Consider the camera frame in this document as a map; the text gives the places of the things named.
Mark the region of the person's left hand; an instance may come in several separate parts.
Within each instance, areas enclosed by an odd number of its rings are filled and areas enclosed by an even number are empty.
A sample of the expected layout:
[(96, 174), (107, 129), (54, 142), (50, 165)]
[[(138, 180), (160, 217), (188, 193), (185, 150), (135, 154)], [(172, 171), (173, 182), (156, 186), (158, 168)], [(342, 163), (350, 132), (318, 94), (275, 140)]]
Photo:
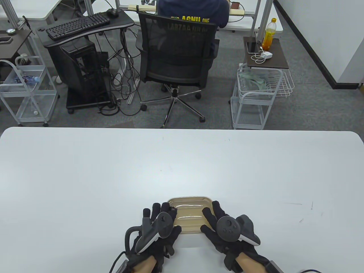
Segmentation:
[(181, 226), (174, 225), (176, 216), (177, 209), (168, 202), (143, 209), (142, 225), (130, 227), (125, 234), (129, 269), (153, 257), (156, 260), (153, 270), (162, 271), (165, 258), (175, 254), (174, 243), (182, 231)]

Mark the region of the person's right hand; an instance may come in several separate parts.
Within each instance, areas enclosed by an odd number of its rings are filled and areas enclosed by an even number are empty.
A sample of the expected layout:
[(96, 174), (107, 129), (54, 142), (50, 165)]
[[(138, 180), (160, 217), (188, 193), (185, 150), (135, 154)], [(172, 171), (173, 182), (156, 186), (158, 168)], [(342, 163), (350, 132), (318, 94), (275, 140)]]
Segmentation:
[(237, 228), (234, 227), (235, 222), (233, 222), (225, 232), (229, 233), (231, 229), (233, 234), (242, 235), (242, 240), (226, 241), (219, 235), (217, 225), (220, 219), (230, 220), (231, 217), (220, 207), (218, 201), (213, 201), (212, 206), (213, 213), (210, 208), (202, 210), (211, 228), (202, 225), (200, 230), (211, 241), (216, 250), (225, 255), (225, 267), (235, 273), (265, 273), (265, 258), (261, 258), (255, 250), (255, 246), (260, 244), (260, 240), (257, 240), (254, 234), (254, 226), (249, 217), (243, 215), (242, 219), (237, 220)]

